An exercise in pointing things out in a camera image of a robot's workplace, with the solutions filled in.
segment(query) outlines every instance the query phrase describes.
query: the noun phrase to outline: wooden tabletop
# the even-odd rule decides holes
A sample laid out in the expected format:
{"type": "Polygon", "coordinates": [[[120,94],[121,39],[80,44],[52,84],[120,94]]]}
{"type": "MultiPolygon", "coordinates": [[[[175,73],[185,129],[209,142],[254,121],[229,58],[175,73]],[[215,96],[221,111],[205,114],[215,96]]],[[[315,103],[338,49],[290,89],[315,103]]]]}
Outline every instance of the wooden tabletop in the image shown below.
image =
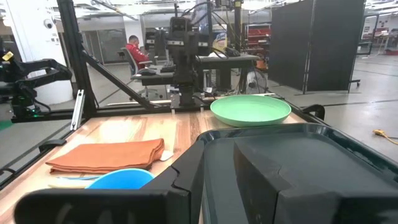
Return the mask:
{"type": "MultiPolygon", "coordinates": [[[[290,114],[284,121],[284,123],[304,122],[295,114],[290,114]]],[[[199,134],[220,128],[229,128],[229,126],[218,121],[211,111],[177,113],[175,116],[164,113],[91,118],[67,138],[66,145],[54,148],[0,191],[0,223],[14,223],[15,204],[26,193],[49,188],[49,183],[58,176],[84,176],[84,174],[50,174],[50,166],[45,164],[46,161],[66,154],[80,144],[163,138],[165,150],[174,152],[174,155],[165,162],[153,163],[150,171],[154,175],[159,175],[195,142],[199,134]]]]}

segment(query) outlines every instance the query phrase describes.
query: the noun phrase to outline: desk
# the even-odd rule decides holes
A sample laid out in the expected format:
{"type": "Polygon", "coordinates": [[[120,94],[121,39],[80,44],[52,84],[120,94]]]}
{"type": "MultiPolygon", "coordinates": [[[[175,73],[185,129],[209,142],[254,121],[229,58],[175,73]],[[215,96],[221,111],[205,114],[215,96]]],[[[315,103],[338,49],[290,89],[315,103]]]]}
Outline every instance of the desk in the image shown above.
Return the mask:
{"type": "MultiPolygon", "coordinates": [[[[303,123],[295,114],[284,123],[303,123]]],[[[13,210],[16,202],[26,193],[46,189],[56,176],[80,177],[83,174],[50,175],[50,166],[45,162],[61,156],[79,144],[143,141],[164,138],[165,150],[173,151],[174,156],[165,162],[154,162],[150,170],[159,175],[185,152],[197,136],[207,130],[228,128],[218,121],[211,111],[170,114],[145,114],[111,118],[91,118],[82,127],[67,138],[68,143],[56,147],[41,160],[32,165],[0,191],[0,223],[14,223],[13,210]]]]}
{"type": "Polygon", "coordinates": [[[258,56],[241,54],[240,57],[219,58],[219,57],[201,57],[197,58],[197,63],[201,69],[220,70],[220,80],[217,80],[217,89],[231,89],[231,68],[249,68],[253,67],[253,61],[259,60],[258,56]]]}
{"type": "Polygon", "coordinates": [[[173,72],[161,73],[162,65],[151,65],[149,68],[156,70],[156,75],[133,75],[131,79],[140,80],[143,86],[173,84],[173,72]]]}

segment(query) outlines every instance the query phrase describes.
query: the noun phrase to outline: folded cloth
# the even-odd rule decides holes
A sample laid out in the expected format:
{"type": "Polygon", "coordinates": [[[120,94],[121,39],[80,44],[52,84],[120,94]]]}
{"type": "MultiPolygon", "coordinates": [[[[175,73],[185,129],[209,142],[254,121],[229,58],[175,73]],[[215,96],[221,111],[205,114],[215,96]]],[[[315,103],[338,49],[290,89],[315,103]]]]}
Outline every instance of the folded cloth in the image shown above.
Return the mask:
{"type": "Polygon", "coordinates": [[[119,169],[145,169],[162,157],[164,140],[82,144],[63,156],[47,161],[50,172],[106,174],[119,169]]]}

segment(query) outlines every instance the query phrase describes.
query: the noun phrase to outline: green plate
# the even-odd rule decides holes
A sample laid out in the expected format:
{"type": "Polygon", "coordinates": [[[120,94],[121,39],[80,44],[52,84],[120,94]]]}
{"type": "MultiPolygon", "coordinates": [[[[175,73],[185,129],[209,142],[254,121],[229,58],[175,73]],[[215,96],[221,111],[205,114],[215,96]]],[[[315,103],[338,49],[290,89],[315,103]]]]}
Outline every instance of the green plate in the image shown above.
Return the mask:
{"type": "Polygon", "coordinates": [[[282,100],[254,95],[225,97],[214,101],[210,109],[217,119],[235,127],[279,124],[292,111],[282,100]]]}

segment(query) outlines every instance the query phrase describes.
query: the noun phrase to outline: white pillar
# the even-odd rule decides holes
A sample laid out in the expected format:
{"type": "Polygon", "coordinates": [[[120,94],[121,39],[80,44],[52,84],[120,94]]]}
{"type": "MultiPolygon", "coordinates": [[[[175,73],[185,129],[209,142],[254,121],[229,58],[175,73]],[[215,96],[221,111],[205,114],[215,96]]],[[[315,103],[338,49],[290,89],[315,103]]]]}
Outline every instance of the white pillar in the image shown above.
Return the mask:
{"type": "Polygon", "coordinates": [[[142,47],[142,46],[145,46],[145,43],[144,43],[145,27],[142,25],[143,22],[141,22],[141,20],[143,20],[143,17],[142,16],[134,16],[134,17],[136,19],[138,19],[138,21],[134,21],[125,16],[123,17],[127,43],[129,42],[129,37],[131,35],[136,35],[139,39],[139,46],[142,47]]]}
{"type": "MultiPolygon", "coordinates": [[[[52,20],[52,12],[47,7],[47,0],[6,0],[6,3],[7,19],[22,61],[52,58],[65,65],[61,42],[52,20]]],[[[45,74],[44,71],[33,72],[29,77],[43,74],[45,74]]],[[[73,99],[69,80],[53,82],[35,90],[37,91],[36,99],[48,105],[73,99]]]]}

